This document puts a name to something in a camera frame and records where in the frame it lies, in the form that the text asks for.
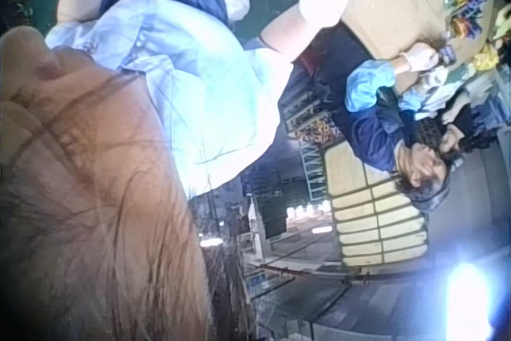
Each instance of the hair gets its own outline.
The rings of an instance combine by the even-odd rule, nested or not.
[[[419,187],[414,187],[408,178],[401,174],[394,175],[396,189],[406,195],[411,204],[421,212],[430,213],[446,199],[450,192],[450,163],[446,162],[447,174],[444,182],[437,178],[427,178],[421,181]]]
[[[111,90],[105,97],[118,87],[115,81],[105,84],[103,88]],[[65,113],[50,124],[65,121],[67,113],[80,113],[83,105],[101,102],[97,95],[90,96],[70,101]],[[192,213],[189,207],[172,203],[170,208],[182,211],[184,219],[161,215],[151,227],[150,244],[136,240],[135,246],[129,244],[137,226],[128,223],[124,202],[136,187],[138,175],[129,180],[120,206],[100,207],[105,210],[100,219],[89,215],[95,208],[72,212],[52,197],[51,186],[34,177],[39,169],[27,171],[19,164],[22,153],[43,134],[32,133],[15,154],[15,161],[0,168],[2,339],[256,339],[255,316],[233,238],[217,249],[198,248],[204,260],[190,260],[195,253],[186,249],[193,241],[198,243]],[[80,188],[91,187],[88,183],[80,180]],[[169,191],[162,199],[171,200],[173,193]],[[172,242],[178,233],[181,240]],[[141,254],[146,260],[137,259]],[[194,271],[189,264],[197,262],[205,266],[209,303],[201,309],[209,312],[206,318],[194,311],[202,293],[195,295],[197,286],[190,282],[194,276],[186,273],[186,268]],[[133,266],[147,268],[141,271],[141,286],[129,274]]]

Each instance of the woman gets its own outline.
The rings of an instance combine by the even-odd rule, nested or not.
[[[460,152],[461,139],[473,135],[469,92],[465,89],[458,92],[444,109],[438,111],[434,120],[442,134],[438,147],[440,153]]]
[[[204,262],[187,198],[271,144],[347,0],[300,2],[245,49],[228,0],[61,0],[46,40],[2,37],[2,337],[250,339],[236,254]]]

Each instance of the wooden panel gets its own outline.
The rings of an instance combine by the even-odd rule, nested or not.
[[[418,231],[424,225],[424,217],[410,220],[405,223],[392,225],[391,227],[380,228],[382,238],[386,239],[393,236],[402,236],[407,233]]]
[[[382,215],[378,215],[378,224],[380,226],[389,225],[392,223],[397,223],[398,221],[411,219],[412,217],[416,217],[420,214],[420,212],[412,207],[405,207],[398,209],[393,212],[383,213]]]
[[[397,239],[383,241],[383,251],[395,251],[396,249],[414,247],[424,244],[428,235],[426,232],[415,233],[414,235],[399,237]]]
[[[378,229],[339,236],[341,244],[366,243],[367,241],[375,241],[377,239],[379,239]]]
[[[381,184],[378,187],[373,187],[373,196],[375,199],[379,197],[383,197],[386,195],[390,195],[391,193],[396,192],[396,183],[393,180],[388,183]]]
[[[343,262],[348,267],[357,267],[361,265],[376,265],[383,263],[382,255],[344,257]]]
[[[349,207],[350,205],[364,203],[371,200],[371,194],[369,189],[365,189],[360,192],[352,193],[347,196],[338,197],[332,200],[332,207],[343,208]]]
[[[355,157],[347,141],[328,149],[325,154],[325,165],[328,193],[332,196],[366,186],[362,162]]]
[[[377,200],[374,204],[376,205],[376,211],[386,211],[396,207],[402,207],[403,205],[409,204],[410,199],[405,195],[395,195],[387,197],[386,199]]]
[[[388,172],[380,171],[369,165],[364,165],[364,167],[366,168],[367,183],[369,185],[380,183],[390,177]]]
[[[374,205],[373,203],[367,203],[364,205],[360,205],[355,208],[343,209],[340,211],[336,211],[334,216],[338,221],[358,219],[360,217],[369,216],[374,213]]]
[[[350,247],[343,247],[343,255],[345,256],[372,255],[374,253],[381,252],[382,243],[379,241],[371,244],[351,245]]]
[[[367,217],[366,219],[348,221],[346,223],[337,224],[337,230],[341,233],[349,233],[363,231],[365,229],[376,228],[378,225],[376,216]]]
[[[427,250],[428,247],[424,244],[420,247],[410,248],[404,251],[385,253],[383,257],[386,263],[395,263],[397,261],[404,261],[422,256]]]

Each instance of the light blue shirt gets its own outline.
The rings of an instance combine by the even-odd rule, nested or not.
[[[396,82],[394,68],[385,60],[363,62],[347,79],[346,108],[350,112],[369,109],[376,104],[380,87],[392,87]]]
[[[262,45],[244,50],[220,21],[172,0],[120,0],[99,20],[46,37],[113,70],[145,73],[189,197],[221,186],[273,142],[292,70]]]

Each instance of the man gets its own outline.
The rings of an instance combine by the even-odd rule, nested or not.
[[[377,105],[377,94],[393,87],[400,73],[436,66],[437,53],[417,43],[393,60],[375,61],[345,28],[324,40],[316,81],[330,90],[327,108],[355,156],[395,174],[398,189],[417,209],[434,210],[449,193],[450,169],[434,150],[416,142],[411,124],[398,115],[397,106],[389,113]]]
[[[300,0],[245,50],[233,0],[100,3],[0,41],[2,335],[249,339],[240,273],[206,278],[187,198],[271,144],[291,61],[347,0]]]

